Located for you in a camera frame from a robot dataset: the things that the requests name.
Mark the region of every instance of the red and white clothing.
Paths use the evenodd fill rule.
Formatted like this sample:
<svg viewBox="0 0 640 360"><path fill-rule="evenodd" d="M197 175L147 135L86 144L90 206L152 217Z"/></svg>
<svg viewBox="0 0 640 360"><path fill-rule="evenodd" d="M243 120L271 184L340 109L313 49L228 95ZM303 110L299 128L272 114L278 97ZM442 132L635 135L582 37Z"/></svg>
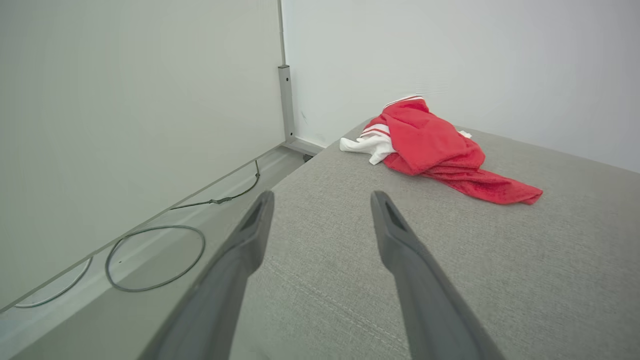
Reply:
<svg viewBox="0 0 640 360"><path fill-rule="evenodd" d="M542 190L480 169L484 153L464 131L429 111L412 96L385 106L355 142L340 139L343 151L371 154L372 164L440 181L457 191L496 204L535 203Z"/></svg>

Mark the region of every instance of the cable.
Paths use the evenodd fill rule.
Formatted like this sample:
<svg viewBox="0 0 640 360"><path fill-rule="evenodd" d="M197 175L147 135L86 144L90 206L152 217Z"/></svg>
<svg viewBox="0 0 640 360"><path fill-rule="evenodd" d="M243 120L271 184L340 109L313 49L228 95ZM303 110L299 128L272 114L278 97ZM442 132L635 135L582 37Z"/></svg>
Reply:
<svg viewBox="0 0 640 360"><path fill-rule="evenodd" d="M17 307L19 309L30 309L32 307L37 307L37 306L40 306L40 305L44 305L44 304L46 304L48 302L51 302L51 301L57 299L58 297L60 297L60 295L66 293L67 291L69 291L69 289L73 288L78 283L78 281L80 281L80 279L82 279L82 276L84 276L86 274L87 270L89 270L89 265L91 265L91 261L92 260L93 260L93 256L90 257L89 260L87 260L84 263L84 268L82 269L82 272L78 276L76 276L76 278L71 282L71 284L69 284L66 288L64 288L64 289L60 290L59 292L57 292L55 295L53 295L51 297L48 297L48 298L46 298L46 299L44 299L42 301L34 302L32 304L16 304L16 305L14 305L14 307Z"/></svg>
<svg viewBox="0 0 640 360"><path fill-rule="evenodd" d="M173 229L173 228L192 230L192 231L195 231L196 233L198 233L198 235L200 235L200 239L202 241L202 247L200 247L200 253L196 257L195 261L191 265L189 265L189 267L187 267L183 272L179 273L178 275L172 277L171 279L169 279L167 281L163 281L163 282L161 282L159 284L148 286L146 288L141 288L141 289L125 288L123 286L120 286L120 285L116 284L113 281L113 279L111 278L111 273L109 272L109 264L111 263L111 258L113 258L113 254L116 252L116 249L118 248L118 246L121 243L124 243L124 241L126 239L130 238L131 236L134 236L134 235L137 235L137 234L141 234L141 233L146 233L147 231L160 230L160 229ZM128 293L139 293L139 292L142 292L142 291L156 289L156 288L159 288L161 286L167 285L168 283L170 283L172 281L177 280L179 277L183 276L189 270L191 270L191 268L193 268L198 263L198 260L200 260L200 258L202 257L202 254L204 253L205 244L206 244L206 242L205 242L204 234L200 230L196 229L195 227L191 227L191 226L186 226L186 225L163 225L163 226L154 226L154 227L149 227L148 229L138 230L138 231L135 231L135 232L123 237L122 239L118 240L118 242L116 242L115 245L113 245L113 247L111 248L111 251L109 251L109 255L107 256L107 261L105 261L105 263L104 263L104 273L107 275L107 280L109 281L109 283L111 283L111 285L114 288L118 289L118 290L126 291Z"/></svg>
<svg viewBox="0 0 640 360"><path fill-rule="evenodd" d="M190 206L196 206L196 205L204 205L204 204L222 204L223 202L227 202L230 200L235 199L236 197L240 197L248 192L250 192L251 190L253 190L253 188L255 188L256 185L258 185L258 180L260 179L260 168L258 167L258 160L254 160L255 163L255 182L253 183L253 185L251 185L251 187L239 194L237 194L236 196L231 196L231 197L225 197L223 199L220 200L214 200L211 199L209 201L204 201L204 202L197 202L195 204L188 204L188 205L182 205L182 206L176 206L175 208L171 208L171 210L175 210L175 209L182 209L182 208L188 208ZM147 231L151 231L151 230L159 230L159 229L173 229L173 228L177 228L177 229L187 229L187 230L192 230L195 231L196 233L198 233L198 235L200 235L200 239L202 240L202 247L200 248L200 253L198 254L198 257L194 260L194 262L189 265L189 267L187 267L185 269L185 271L179 273L178 275L172 277L171 279L167 280L167 281L163 281L159 284L153 285L153 286L148 286L146 288L140 288L140 289L129 289L129 288L125 288L123 286L120 286L118 284L115 283L115 281L113 281L113 278L111 277L111 273L109 272L109 265L111 264L111 259L113 258L113 255L116 252L116 249L124 243L124 241L128 238L130 238L131 236L137 235L137 234L141 234L141 233L146 233ZM196 229L195 227L191 227L191 226L186 226L186 225L164 225L164 226L155 226L155 227L149 227L148 229L142 229L139 231L135 231L131 234L128 234L127 236L125 236L124 238L118 240L118 242L115 243L115 245L113 245L113 247L111 248L111 250L109 251L109 255L107 256L107 260L104 263L104 273L107 276L107 280L109 281L109 283L116 289L118 290L122 290L122 291L126 291L129 293L139 293L142 291L147 291L147 290L151 290L151 289L156 289L159 288L161 286L167 285L168 283L177 280L178 278L182 277L184 274L186 274L187 272L189 272L189 270L191 270L191 268L193 268L198 261L200 260L200 258L202 257L202 254L204 253L204 248L205 248L205 237L204 234Z"/></svg>
<svg viewBox="0 0 640 360"><path fill-rule="evenodd" d="M225 198L220 199L220 200L214 200L214 199L211 199L211 200L209 200L209 201L196 202L195 204L188 204L188 205L176 206L175 208L171 208L171 210L175 210L175 209L182 209L182 208L188 208L188 207L190 207L190 206L196 206L196 205L212 204L212 203L213 203L213 204L218 204L218 205L220 205L220 204L222 204L223 202L233 200L233 199L235 199L236 197L240 197L240 196L242 196L242 195L244 195L244 194L246 194L246 193L250 192L251 190L253 190L253 188L255 188L255 186L256 186L256 185L258 185L258 180L260 179L260 168L258 167L258 160L255 160L255 171L256 171L256 173L255 173L255 182L253 183L253 185L251 185L251 187L250 187L249 189L245 190L245 191L244 191L244 192L242 192L242 193L237 194L236 196L225 197Z"/></svg>

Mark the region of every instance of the metal bracket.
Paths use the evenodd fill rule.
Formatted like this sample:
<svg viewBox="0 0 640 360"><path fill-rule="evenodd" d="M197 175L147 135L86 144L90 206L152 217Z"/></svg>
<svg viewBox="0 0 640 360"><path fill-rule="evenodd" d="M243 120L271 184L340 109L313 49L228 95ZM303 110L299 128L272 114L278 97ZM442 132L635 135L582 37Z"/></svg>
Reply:
<svg viewBox="0 0 640 360"><path fill-rule="evenodd" d="M280 97L282 98L282 117L284 118L285 143L296 141L296 124L293 122L293 100L291 97L291 72L288 65L278 67L280 77Z"/></svg>
<svg viewBox="0 0 640 360"><path fill-rule="evenodd" d="M315 156L323 147L296 137L296 123L293 121L293 99L291 92L291 70L288 65L278 67L280 77L280 97L282 99L282 117L284 119L285 147L291 150Z"/></svg>

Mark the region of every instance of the gray fabric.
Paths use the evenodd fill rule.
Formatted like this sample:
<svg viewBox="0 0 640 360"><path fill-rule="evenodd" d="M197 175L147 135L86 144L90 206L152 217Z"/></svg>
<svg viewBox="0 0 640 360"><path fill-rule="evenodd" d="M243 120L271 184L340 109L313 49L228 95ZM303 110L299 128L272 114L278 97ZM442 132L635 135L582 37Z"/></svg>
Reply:
<svg viewBox="0 0 640 360"><path fill-rule="evenodd" d="M346 136L356 138L357 127ZM544 190L532 206L321 152L275 188L233 358L408 358L369 207L387 192L510 359L640 356L640 174L467 129L483 168Z"/></svg>

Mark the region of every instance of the white wall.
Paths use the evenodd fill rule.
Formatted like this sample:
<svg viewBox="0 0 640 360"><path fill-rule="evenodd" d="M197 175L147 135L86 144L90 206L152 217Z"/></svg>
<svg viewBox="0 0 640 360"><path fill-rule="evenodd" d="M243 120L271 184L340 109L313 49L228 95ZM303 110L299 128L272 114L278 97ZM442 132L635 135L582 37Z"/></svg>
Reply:
<svg viewBox="0 0 640 360"><path fill-rule="evenodd" d="M0 311L284 141L278 15L0 2Z"/></svg>
<svg viewBox="0 0 640 360"><path fill-rule="evenodd" d="M640 172L640 2L284 0L298 135L418 93L456 125Z"/></svg>

